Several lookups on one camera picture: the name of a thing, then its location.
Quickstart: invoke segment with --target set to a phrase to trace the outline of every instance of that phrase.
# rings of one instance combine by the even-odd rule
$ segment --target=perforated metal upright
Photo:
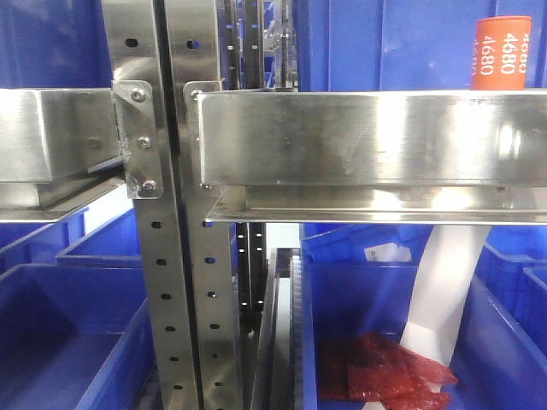
[[[219,192],[200,185],[197,141],[186,131],[184,100],[185,93],[191,98],[220,89],[228,78],[221,72],[221,55],[228,58],[224,51],[232,52],[232,64],[238,62],[233,36],[220,46],[236,26],[236,3],[227,4],[225,13],[226,2],[215,0],[103,0],[117,116],[130,151],[126,180],[138,198],[157,364],[169,410],[243,406],[233,231],[229,224],[204,221]],[[150,89],[132,82],[139,80]],[[157,136],[139,136],[138,127],[127,123],[138,117],[124,116],[125,110],[142,110],[150,100]],[[142,128],[150,125],[141,122]],[[155,152],[159,169],[150,166]],[[139,163],[140,155],[149,158]]]

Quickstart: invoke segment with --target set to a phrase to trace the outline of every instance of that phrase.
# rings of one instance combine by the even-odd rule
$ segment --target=metal plate
[[[227,187],[208,220],[545,225],[547,188]]]
[[[112,83],[127,194],[131,199],[163,195],[152,89],[145,81]]]
[[[110,89],[1,89],[0,129],[0,182],[52,182],[120,156]]]
[[[203,93],[210,185],[547,185],[547,91]]]
[[[42,209],[0,208],[0,224],[8,222],[58,222],[75,214],[123,184],[123,179],[111,178]]]

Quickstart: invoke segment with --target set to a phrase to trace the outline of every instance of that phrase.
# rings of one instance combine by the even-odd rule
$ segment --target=storage rack
[[[260,1],[243,1],[247,88],[263,86],[261,6]],[[253,374],[245,363],[250,352],[240,328],[242,284],[233,264],[233,222],[547,223],[541,162],[547,92],[223,91],[239,88],[234,75],[241,68],[234,40],[237,8],[236,0],[103,0],[115,115],[138,221],[163,403],[169,410],[260,408],[265,400],[257,395],[252,403],[250,399]],[[277,61],[286,65],[276,74],[281,75],[278,84],[289,85],[294,79],[287,40],[290,13],[281,9],[279,21],[286,26],[279,28]],[[396,120],[373,118],[393,104],[401,109]],[[432,129],[432,117],[420,113],[435,108],[450,119]],[[471,145],[462,139],[468,132],[462,119],[477,110],[475,125],[483,129],[483,139]],[[317,121],[318,112],[330,122]],[[358,115],[347,115],[351,112]],[[276,121],[270,121],[271,114]],[[504,124],[509,124],[504,131],[509,148],[502,152],[488,137]],[[326,130],[327,125],[333,128]],[[396,127],[405,130],[400,135],[407,140],[393,142],[400,156],[389,157],[397,166],[387,167],[376,148]],[[448,129],[455,129],[455,135],[446,146],[456,144],[446,152],[443,146],[435,150],[425,145],[412,151],[415,158],[406,156],[408,147],[443,138]],[[341,151],[328,145],[333,133],[342,142]],[[269,163],[261,157],[267,138],[278,143],[268,151]],[[462,174],[467,156],[479,145],[484,166]],[[303,154],[287,157],[286,147]],[[353,157],[356,152],[362,158]],[[455,162],[432,164],[427,161],[432,155],[450,155]],[[230,163],[222,156],[230,157]],[[363,167],[344,167],[348,158]],[[325,166],[310,166],[310,160]],[[408,170],[420,171],[403,177]],[[109,179],[107,185],[119,183]],[[6,211],[3,217],[60,219],[105,191],[88,190],[86,199],[72,198],[72,206],[57,212]],[[263,240],[256,225],[247,232],[259,233]],[[250,240],[246,244],[253,246],[240,247],[244,253],[263,249]],[[254,261],[250,276],[256,275],[253,269],[262,259],[245,259]],[[168,327],[175,331],[166,331]],[[261,353],[259,359],[268,355]],[[263,392],[258,384],[268,381],[256,375],[253,389],[258,394]]]

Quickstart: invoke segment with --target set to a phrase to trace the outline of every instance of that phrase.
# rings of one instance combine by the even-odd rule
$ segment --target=hole
[[[126,46],[134,49],[138,47],[138,40],[136,38],[126,38]]]
[[[199,43],[199,41],[196,40],[188,40],[186,42],[186,47],[188,47],[190,50],[199,49],[202,45]]]

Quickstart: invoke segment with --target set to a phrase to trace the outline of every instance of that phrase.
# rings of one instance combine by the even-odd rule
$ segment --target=white paper strip
[[[401,345],[449,365],[463,307],[480,252],[491,227],[436,225],[427,241],[410,300]],[[379,402],[364,410],[382,410]]]

